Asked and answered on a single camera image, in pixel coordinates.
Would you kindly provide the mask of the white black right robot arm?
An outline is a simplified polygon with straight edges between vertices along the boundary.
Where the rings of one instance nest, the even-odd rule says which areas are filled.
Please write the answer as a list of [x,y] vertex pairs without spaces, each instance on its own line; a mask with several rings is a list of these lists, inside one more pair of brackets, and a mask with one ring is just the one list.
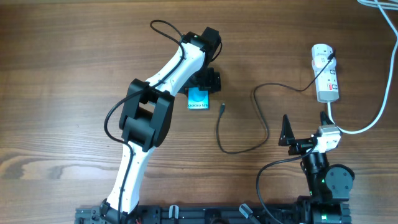
[[310,195],[294,203],[295,223],[347,224],[352,222],[348,201],[355,174],[342,164],[331,165],[326,153],[338,147],[341,131],[321,112],[321,125],[309,138],[295,138],[289,117],[282,117],[279,146],[288,146],[290,156],[299,156]]

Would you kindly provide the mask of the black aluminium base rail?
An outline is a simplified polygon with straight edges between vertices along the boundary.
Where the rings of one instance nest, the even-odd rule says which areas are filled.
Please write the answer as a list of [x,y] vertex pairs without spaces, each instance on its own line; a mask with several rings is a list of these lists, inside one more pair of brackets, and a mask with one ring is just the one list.
[[140,205],[125,223],[336,223],[352,222],[349,205],[275,204],[262,207],[179,207]]

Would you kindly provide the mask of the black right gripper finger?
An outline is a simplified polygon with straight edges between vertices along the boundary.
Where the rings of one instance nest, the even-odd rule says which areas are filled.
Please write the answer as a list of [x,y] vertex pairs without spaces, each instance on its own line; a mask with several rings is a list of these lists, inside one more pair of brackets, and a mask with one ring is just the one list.
[[328,115],[325,113],[325,111],[321,111],[320,112],[320,122],[321,125],[332,125],[333,122],[330,120],[330,118],[328,117]]
[[292,145],[295,142],[295,136],[293,134],[289,117],[287,114],[283,115],[282,117],[282,129],[280,132],[280,137],[279,137],[279,146],[289,146]]

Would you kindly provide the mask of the white charger plug adapter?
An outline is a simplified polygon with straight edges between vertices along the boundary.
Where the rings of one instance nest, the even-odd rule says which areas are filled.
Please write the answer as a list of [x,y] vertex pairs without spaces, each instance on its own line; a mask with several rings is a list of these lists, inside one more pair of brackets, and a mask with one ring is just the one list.
[[336,60],[334,54],[322,55],[318,54],[314,56],[312,60],[312,68],[314,71],[325,68],[326,70],[336,67]]

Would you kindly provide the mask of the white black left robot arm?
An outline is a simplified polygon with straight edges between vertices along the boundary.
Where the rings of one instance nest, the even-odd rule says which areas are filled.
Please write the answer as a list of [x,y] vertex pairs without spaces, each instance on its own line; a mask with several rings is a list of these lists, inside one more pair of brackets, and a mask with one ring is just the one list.
[[175,95],[189,88],[215,92],[221,89],[220,73],[209,64],[221,50],[221,36],[207,27],[202,34],[188,32],[177,41],[170,61],[146,81],[134,79],[127,95],[110,113],[122,108],[118,142],[123,156],[110,195],[100,205],[106,223],[132,223],[139,203],[139,191],[150,155],[170,129]]

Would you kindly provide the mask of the blue screen smartphone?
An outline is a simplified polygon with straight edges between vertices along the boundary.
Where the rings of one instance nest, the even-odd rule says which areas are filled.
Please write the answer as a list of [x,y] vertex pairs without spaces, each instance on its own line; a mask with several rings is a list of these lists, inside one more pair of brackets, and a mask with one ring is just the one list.
[[200,90],[199,87],[189,88],[187,108],[189,110],[208,110],[208,91]]

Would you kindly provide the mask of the white power strip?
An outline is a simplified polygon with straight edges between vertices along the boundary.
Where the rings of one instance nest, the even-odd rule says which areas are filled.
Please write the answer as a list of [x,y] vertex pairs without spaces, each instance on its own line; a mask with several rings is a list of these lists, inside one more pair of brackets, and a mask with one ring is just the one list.
[[[327,44],[315,44],[312,47],[312,59],[318,54],[334,54],[335,56],[335,51]],[[323,68],[321,70],[314,71],[314,76],[318,102],[331,103],[339,99],[340,96],[336,67],[328,70]]]

